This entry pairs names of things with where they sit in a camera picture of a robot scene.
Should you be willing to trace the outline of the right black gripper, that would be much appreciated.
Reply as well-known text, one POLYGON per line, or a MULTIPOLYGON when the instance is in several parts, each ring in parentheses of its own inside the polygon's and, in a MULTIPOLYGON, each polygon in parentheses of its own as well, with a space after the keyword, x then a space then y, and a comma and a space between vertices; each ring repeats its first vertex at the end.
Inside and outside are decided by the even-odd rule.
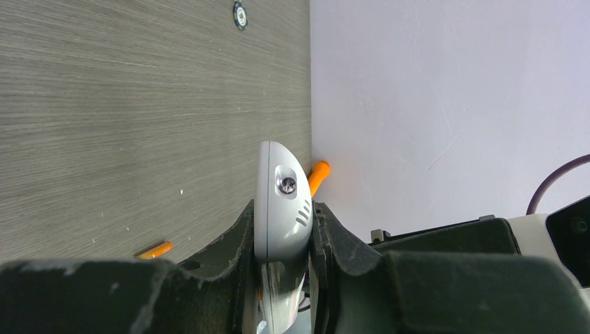
POLYGON ((376 251, 423 251, 442 253, 521 254, 516 237, 505 218, 482 216, 473 221, 455 223, 417 232, 391 236, 373 230, 376 251))

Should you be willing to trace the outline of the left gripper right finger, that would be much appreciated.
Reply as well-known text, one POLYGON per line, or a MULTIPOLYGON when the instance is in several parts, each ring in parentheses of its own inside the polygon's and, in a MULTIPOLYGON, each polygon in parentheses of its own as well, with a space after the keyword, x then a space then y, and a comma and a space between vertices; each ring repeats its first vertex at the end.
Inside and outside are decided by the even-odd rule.
POLYGON ((381 255, 315 202, 310 240, 313 333, 387 333, 381 255))

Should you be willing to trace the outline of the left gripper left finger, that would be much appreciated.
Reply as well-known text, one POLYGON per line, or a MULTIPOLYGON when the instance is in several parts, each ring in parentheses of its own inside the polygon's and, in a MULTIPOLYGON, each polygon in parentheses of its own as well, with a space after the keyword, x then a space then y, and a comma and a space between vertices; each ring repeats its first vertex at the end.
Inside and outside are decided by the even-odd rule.
POLYGON ((254 202, 233 225, 203 249, 180 262, 195 287, 181 296, 182 333, 256 333, 258 287, 253 252, 254 202))

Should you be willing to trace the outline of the white remote control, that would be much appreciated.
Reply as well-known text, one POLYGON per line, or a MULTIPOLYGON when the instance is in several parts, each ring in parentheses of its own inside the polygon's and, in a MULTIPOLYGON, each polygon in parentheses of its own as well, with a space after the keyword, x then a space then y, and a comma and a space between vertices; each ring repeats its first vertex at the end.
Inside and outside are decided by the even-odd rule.
POLYGON ((262 314, 270 333, 284 333, 297 318, 308 267, 312 197, 302 165, 276 141, 260 146, 253 218, 262 314))

